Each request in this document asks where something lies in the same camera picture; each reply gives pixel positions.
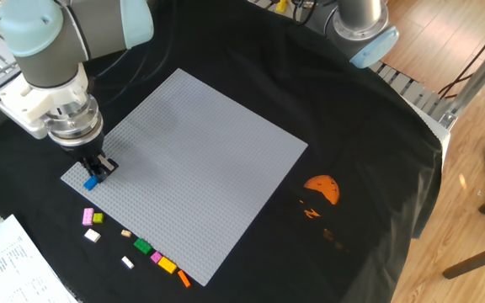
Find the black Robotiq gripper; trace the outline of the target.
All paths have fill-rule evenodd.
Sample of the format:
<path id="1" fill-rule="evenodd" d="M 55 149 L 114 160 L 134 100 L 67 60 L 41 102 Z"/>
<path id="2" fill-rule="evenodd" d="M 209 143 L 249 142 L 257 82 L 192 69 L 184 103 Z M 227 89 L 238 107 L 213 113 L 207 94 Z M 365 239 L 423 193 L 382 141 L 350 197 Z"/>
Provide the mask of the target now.
<path id="1" fill-rule="evenodd" d="M 103 182 L 118 167 L 114 160 L 104 156 L 104 134 L 100 133 L 88 143 L 79 146 L 64 146 L 63 151 L 76 161 L 82 160 L 83 167 L 90 176 L 95 176 L 99 182 Z"/>

